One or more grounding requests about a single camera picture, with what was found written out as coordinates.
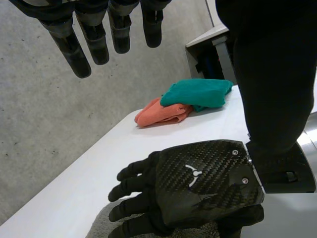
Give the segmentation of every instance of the gray towel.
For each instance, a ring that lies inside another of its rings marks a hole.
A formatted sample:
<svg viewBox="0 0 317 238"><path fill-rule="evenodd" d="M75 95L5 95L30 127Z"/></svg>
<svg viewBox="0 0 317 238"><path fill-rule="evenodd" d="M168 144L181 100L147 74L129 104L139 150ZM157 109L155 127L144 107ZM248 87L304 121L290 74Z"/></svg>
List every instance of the gray towel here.
<svg viewBox="0 0 317 238"><path fill-rule="evenodd" d="M109 221L109 212L113 207L118 205L122 200L113 202L108 206L104 207L101 212L96 217L89 233L86 238L107 238L110 232L121 225L125 220L131 219L135 216L129 218L121 219L118 222ZM135 238L159 238L154 234L139 235ZM169 238L219 238L217 231L217 224L215 222L208 223L201 227L200 229L185 229L185 230L176 230Z"/></svg>

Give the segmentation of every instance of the concrete floor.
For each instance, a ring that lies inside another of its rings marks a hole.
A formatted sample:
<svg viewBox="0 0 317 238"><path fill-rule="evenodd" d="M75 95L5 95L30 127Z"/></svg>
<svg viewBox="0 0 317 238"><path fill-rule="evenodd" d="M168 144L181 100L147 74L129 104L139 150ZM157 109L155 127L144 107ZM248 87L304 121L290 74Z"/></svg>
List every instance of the concrete floor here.
<svg viewBox="0 0 317 238"><path fill-rule="evenodd" d="M131 50L77 78L48 32L9 1L0 1L0 225L128 113L190 78L185 44L212 25L205 0L173 0L163 41L146 46L140 7L131 15Z"/></svg>

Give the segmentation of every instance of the robotic hand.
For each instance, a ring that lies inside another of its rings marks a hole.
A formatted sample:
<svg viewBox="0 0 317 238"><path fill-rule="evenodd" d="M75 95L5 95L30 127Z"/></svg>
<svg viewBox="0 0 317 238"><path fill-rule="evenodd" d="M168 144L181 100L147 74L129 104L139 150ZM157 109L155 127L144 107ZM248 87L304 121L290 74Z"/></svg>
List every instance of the robotic hand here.
<svg viewBox="0 0 317 238"><path fill-rule="evenodd" d="M91 68L72 27L73 12L76 13L94 62L102 65L109 61L102 23L106 11L114 49L124 54L130 50L129 14L140 1L146 42L151 48L158 47L161 43L162 10L171 0L10 0L27 16L38 19L49 31L79 78L88 77Z"/></svg>
<svg viewBox="0 0 317 238"><path fill-rule="evenodd" d="M253 143L247 147L255 161L242 142L214 140L153 152L130 164L118 174L121 183L110 192L109 201L142 193L114 207L109 219L144 214L124 222L108 238L168 236L175 228L197 228L210 221L241 229L263 219L259 204L264 189L266 193L315 191L314 176L298 144L283 158L266 160Z"/></svg>

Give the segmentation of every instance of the white tabletop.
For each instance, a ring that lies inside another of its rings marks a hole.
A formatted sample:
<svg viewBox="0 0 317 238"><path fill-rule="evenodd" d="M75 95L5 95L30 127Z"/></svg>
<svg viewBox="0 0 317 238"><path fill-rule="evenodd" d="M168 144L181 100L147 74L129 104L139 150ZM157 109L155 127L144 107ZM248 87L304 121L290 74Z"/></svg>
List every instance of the white tabletop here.
<svg viewBox="0 0 317 238"><path fill-rule="evenodd" d="M84 238L116 174L152 151L213 139L247 142L237 86L221 110L193 113L180 124L138 129L129 114L0 227L0 238ZM317 194L267 195L265 220L245 228L243 238L315 237Z"/></svg>
<svg viewBox="0 0 317 238"><path fill-rule="evenodd" d="M203 35L197 37L196 39L192 40L191 42L186 44L186 47L189 48L191 46L197 45L203 41L209 40L213 37L219 36L222 33L228 32L229 29L224 24L219 24L209 31L205 32Z"/></svg>

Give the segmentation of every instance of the white logo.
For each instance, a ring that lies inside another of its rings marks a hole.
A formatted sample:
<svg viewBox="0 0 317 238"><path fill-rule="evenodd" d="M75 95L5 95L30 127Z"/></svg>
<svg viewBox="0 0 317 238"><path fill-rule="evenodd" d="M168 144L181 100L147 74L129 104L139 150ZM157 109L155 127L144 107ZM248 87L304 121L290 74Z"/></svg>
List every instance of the white logo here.
<svg viewBox="0 0 317 238"><path fill-rule="evenodd" d="M202 171L197 171L194 167L191 167L190 165L185 165L185 167L191 169L193 171L194 180L189 184L189 187L193 186L198 179L198 175L201 175Z"/></svg>

